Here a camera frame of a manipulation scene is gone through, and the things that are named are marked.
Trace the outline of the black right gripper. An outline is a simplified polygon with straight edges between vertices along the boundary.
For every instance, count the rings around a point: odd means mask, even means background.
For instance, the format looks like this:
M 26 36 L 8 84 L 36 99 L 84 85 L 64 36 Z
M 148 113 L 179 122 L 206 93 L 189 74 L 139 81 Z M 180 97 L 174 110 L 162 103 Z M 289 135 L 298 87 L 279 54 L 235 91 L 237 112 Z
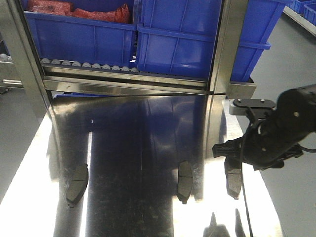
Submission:
M 243 162 L 266 168 L 316 131 L 316 86 L 308 85 L 283 92 L 276 110 L 250 131 L 243 146 Z M 213 157 L 240 158 L 241 139 L 212 147 Z

